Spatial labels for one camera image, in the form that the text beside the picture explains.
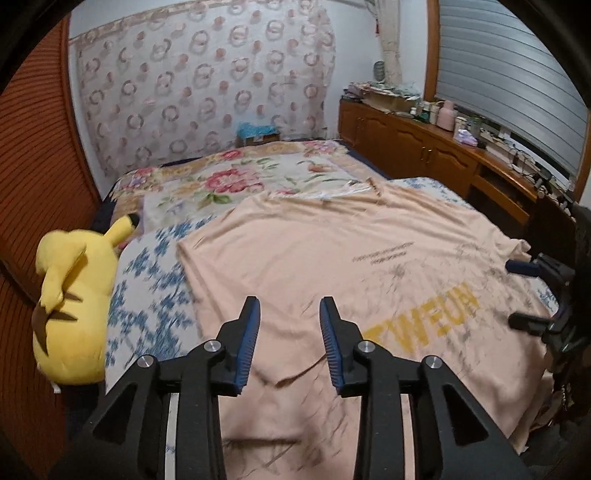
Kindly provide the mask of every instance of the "patterned wall covering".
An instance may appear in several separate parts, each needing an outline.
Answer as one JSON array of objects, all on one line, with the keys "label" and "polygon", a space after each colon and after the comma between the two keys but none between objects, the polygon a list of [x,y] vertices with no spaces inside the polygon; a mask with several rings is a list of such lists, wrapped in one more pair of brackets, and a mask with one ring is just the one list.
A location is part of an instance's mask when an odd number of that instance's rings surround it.
[{"label": "patterned wall covering", "polygon": [[76,46],[105,174],[229,148],[240,121],[318,136],[335,36],[317,0],[198,0],[90,30]]}]

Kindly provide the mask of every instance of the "plastic bag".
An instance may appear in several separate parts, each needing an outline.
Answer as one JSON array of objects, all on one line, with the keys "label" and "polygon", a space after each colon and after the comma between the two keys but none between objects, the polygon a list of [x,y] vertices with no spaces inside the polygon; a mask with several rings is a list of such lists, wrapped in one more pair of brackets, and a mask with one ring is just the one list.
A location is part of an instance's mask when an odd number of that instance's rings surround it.
[{"label": "plastic bag", "polygon": [[238,131],[236,134],[243,140],[247,138],[258,138],[263,135],[275,135],[279,131],[273,125],[253,125],[249,122],[241,122],[238,125]]}]

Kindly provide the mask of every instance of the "wooden cabinet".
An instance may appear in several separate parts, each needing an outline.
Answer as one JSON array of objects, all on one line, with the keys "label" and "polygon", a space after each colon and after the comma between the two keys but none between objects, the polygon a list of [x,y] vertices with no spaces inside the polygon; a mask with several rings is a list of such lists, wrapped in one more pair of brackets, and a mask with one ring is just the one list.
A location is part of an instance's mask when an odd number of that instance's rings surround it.
[{"label": "wooden cabinet", "polygon": [[461,197],[468,195],[478,162],[455,146],[432,138],[425,162],[427,177],[438,180]]},{"label": "wooden cabinet", "polygon": [[371,162],[380,170],[387,170],[394,153],[391,118],[378,111],[367,112],[360,122],[355,150],[371,158]]},{"label": "wooden cabinet", "polygon": [[395,179],[424,177],[428,138],[412,125],[399,124],[395,132],[395,153],[388,170]]},{"label": "wooden cabinet", "polygon": [[341,102],[339,112],[339,134],[351,147],[355,148],[359,128],[359,109],[352,102]]},{"label": "wooden cabinet", "polygon": [[482,192],[525,225],[537,200],[535,188],[510,166],[457,143],[435,125],[386,114],[361,103],[341,102],[339,133],[357,152],[394,179],[431,177],[464,199]]}]

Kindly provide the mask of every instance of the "window frame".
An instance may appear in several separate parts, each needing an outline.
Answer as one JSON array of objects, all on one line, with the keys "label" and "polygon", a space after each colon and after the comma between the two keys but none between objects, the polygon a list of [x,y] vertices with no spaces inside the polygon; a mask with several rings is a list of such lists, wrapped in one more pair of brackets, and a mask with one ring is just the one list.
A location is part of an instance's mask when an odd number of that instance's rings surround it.
[{"label": "window frame", "polygon": [[[427,35],[427,68],[423,96],[427,102],[433,102],[436,100],[435,94],[437,91],[437,77],[439,75],[439,52],[441,41],[439,0],[427,0]],[[537,157],[537,155],[534,157],[534,159],[536,161],[539,161],[539,163],[541,163],[544,166],[547,164],[546,161],[544,161],[540,157]],[[581,197],[583,196],[583,191],[585,190],[587,180],[589,179],[590,170],[591,110],[587,108],[587,132],[585,136],[583,154],[581,157],[581,162],[579,164],[579,171],[577,172],[576,180],[574,182],[574,199],[577,202],[580,201]]]}]

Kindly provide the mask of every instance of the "bottle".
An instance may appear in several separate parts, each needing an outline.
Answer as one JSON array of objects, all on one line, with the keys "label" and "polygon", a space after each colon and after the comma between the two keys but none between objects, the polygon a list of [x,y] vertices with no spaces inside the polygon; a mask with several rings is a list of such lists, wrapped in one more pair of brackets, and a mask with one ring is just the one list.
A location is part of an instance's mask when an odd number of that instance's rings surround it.
[{"label": "bottle", "polygon": [[454,110],[454,104],[450,100],[443,103],[443,107],[439,110],[439,117],[437,118],[437,126],[443,128],[448,132],[453,132],[453,127],[456,122],[457,111]]}]

